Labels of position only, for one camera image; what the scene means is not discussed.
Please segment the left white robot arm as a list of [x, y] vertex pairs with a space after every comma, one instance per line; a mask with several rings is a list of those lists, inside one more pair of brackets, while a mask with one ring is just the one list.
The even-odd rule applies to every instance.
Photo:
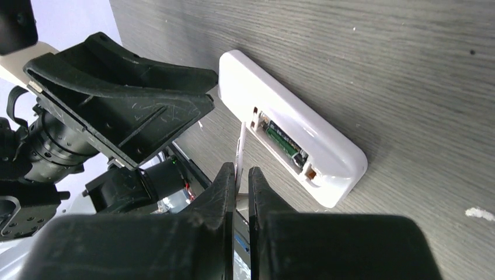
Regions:
[[1, 33], [1, 67], [15, 83], [1, 119], [1, 242], [15, 245], [1, 278], [70, 198], [57, 183], [100, 153], [110, 168], [85, 191], [97, 212], [149, 213], [186, 189], [173, 159], [141, 166], [213, 110], [215, 71], [141, 58], [104, 33], [57, 52], [35, 31]]

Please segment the green battery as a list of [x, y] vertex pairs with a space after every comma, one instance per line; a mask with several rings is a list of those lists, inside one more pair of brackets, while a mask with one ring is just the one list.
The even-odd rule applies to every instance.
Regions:
[[269, 121], [263, 124], [263, 130], [267, 136], [277, 144], [292, 160], [294, 165], [302, 170], [307, 161], [307, 153], [296, 144], [275, 122]]

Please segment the white battery cover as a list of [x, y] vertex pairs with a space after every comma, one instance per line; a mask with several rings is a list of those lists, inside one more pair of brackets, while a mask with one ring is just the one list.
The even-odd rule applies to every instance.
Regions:
[[239, 193], [240, 190], [240, 181], [242, 177], [243, 171], [243, 150], [245, 145], [246, 138], [246, 122], [241, 123], [240, 134], [236, 147], [236, 158], [235, 158], [235, 190], [236, 194]]

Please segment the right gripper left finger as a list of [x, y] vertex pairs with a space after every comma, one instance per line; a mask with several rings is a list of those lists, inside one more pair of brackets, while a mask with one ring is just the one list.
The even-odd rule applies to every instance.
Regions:
[[232, 279], [235, 167], [176, 214], [68, 215], [40, 233], [20, 279]]

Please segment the white remote control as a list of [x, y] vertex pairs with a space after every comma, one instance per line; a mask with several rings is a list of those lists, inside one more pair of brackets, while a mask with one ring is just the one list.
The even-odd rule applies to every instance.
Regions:
[[[335, 207], [366, 172], [367, 157], [356, 144], [239, 50], [219, 59], [218, 95], [322, 206]], [[264, 132], [269, 121], [307, 153], [302, 170]]]

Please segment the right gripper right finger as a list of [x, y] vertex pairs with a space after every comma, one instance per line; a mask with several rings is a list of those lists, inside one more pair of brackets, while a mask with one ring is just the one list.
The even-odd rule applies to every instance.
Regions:
[[248, 178], [252, 279], [441, 279], [413, 220], [298, 212], [261, 168]]

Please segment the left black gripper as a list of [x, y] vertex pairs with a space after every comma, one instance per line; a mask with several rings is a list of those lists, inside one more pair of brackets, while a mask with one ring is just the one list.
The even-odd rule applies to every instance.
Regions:
[[132, 170], [214, 109], [212, 69], [154, 61], [102, 32], [83, 42], [87, 57], [44, 54], [24, 71], [44, 108], [100, 153]]

